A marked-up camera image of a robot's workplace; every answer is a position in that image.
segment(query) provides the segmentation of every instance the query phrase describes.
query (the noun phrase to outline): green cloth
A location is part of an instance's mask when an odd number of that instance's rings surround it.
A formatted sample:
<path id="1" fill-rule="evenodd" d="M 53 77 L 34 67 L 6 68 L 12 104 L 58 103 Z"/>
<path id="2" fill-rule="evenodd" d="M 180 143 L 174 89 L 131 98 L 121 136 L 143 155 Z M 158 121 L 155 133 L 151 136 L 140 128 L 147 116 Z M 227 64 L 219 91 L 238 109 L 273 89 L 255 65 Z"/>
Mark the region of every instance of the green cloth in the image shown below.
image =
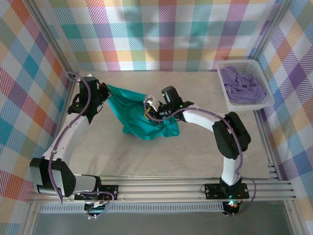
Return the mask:
<path id="1" fill-rule="evenodd" d="M 177 122 L 149 121 L 144 117 L 143 101 L 144 94 L 128 91 L 108 85 L 112 96 L 109 104 L 113 112 L 124 125 L 124 133 L 132 133 L 143 140 L 153 140 L 158 136 L 171 137 L 179 135 Z"/>

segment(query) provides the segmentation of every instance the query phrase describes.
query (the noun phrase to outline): plastic basket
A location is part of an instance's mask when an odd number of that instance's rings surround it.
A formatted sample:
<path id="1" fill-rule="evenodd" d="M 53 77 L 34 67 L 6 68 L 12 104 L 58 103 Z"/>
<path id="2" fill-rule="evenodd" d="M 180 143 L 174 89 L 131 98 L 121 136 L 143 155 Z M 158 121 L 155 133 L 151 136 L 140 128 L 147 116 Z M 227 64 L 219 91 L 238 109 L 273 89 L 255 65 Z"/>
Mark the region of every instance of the plastic basket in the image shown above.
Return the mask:
<path id="1" fill-rule="evenodd" d="M 263 99 L 252 102 L 252 103 L 236 103 L 236 102 L 230 101 L 226 93 L 226 89 L 225 89 L 224 82 L 223 82 L 221 72 L 220 72 L 221 69 L 225 67 L 229 67 L 229 66 L 235 67 L 239 73 L 247 72 L 248 74 L 253 74 L 256 78 L 258 78 L 266 91 L 266 96 Z M 268 81 L 257 61 L 255 60 L 225 60 L 225 61 L 218 62 L 216 67 L 217 67 L 217 72 L 220 77 L 221 87 L 222 87 L 223 94 L 225 97 L 226 105 L 229 111 L 260 110 L 266 106 L 272 106 L 275 103 L 275 98 L 269 87 Z"/>

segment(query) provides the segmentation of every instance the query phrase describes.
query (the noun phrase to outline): checkered fabric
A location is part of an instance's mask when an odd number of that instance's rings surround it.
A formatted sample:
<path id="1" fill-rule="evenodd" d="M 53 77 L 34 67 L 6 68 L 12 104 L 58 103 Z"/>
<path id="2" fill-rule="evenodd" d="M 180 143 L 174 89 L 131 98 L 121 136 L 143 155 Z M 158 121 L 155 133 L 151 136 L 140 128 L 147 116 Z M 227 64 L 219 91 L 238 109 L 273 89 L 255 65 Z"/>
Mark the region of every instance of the checkered fabric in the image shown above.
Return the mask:
<path id="1" fill-rule="evenodd" d="M 260 60 L 276 103 L 263 110 L 283 178 L 313 234 L 313 0 L 294 0 Z"/>
<path id="2" fill-rule="evenodd" d="M 0 235 L 17 234 L 29 163 L 52 143 L 65 73 L 22 0 L 0 0 Z"/>
<path id="3" fill-rule="evenodd" d="M 247 58 L 279 2 L 37 0 L 65 54 L 84 71 L 207 71 L 220 60 Z"/>

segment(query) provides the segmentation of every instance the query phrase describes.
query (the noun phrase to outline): black bracket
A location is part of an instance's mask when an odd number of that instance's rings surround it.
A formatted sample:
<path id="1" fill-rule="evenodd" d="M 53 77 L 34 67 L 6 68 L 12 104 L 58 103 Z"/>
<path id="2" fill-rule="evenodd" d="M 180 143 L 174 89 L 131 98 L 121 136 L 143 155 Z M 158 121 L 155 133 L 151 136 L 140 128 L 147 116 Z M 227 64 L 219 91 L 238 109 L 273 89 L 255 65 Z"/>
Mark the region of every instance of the black bracket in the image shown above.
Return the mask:
<path id="1" fill-rule="evenodd" d="M 95 77 L 84 77 L 90 88 L 90 103 L 87 109 L 84 111 L 83 116 L 86 116 L 89 124 L 93 117 L 98 114 L 98 107 L 103 104 L 108 98 L 112 96 L 109 87 L 105 83 L 99 82 Z M 84 82 L 79 82 L 79 94 L 77 94 L 73 103 L 68 108 L 68 113 L 80 113 L 85 107 L 88 100 L 88 90 Z"/>
<path id="2" fill-rule="evenodd" d="M 114 195 L 114 200 L 117 200 L 117 195 L 118 195 L 118 185 L 100 185 L 98 187 L 98 191 L 105 191 L 105 192 L 110 192 Z M 108 194 L 83 194 L 80 193 L 75 194 L 74 196 L 75 201 L 99 201 L 99 200 L 112 200 L 111 197 Z"/>
<path id="3" fill-rule="evenodd" d="M 238 187 L 238 190 L 236 192 L 233 192 L 232 194 L 225 195 L 225 193 L 221 190 L 220 184 L 205 184 L 204 185 L 204 192 L 205 192 L 205 198 L 207 200 L 212 199 L 248 199 L 249 198 L 249 192 L 247 185 L 244 183 L 241 183 Z"/>

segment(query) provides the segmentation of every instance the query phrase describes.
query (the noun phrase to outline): white table surface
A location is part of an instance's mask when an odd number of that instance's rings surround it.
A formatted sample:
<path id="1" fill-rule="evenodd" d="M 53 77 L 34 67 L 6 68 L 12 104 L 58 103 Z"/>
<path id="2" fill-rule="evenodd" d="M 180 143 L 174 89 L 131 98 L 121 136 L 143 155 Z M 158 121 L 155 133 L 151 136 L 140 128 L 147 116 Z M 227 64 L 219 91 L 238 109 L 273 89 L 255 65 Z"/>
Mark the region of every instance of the white table surface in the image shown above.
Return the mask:
<path id="1" fill-rule="evenodd" d="M 100 82 L 152 94 L 163 101 L 161 90 L 173 85 L 184 101 L 217 113 L 229 113 L 216 72 L 119 71 L 93 72 Z M 237 112 L 252 142 L 240 173 L 269 178 L 268 160 L 252 111 Z M 123 126 L 105 102 L 78 142 L 70 161 L 75 174 L 119 176 L 212 177 L 223 170 L 223 156 L 214 134 L 200 126 L 179 122 L 180 135 L 143 141 L 124 134 Z"/>

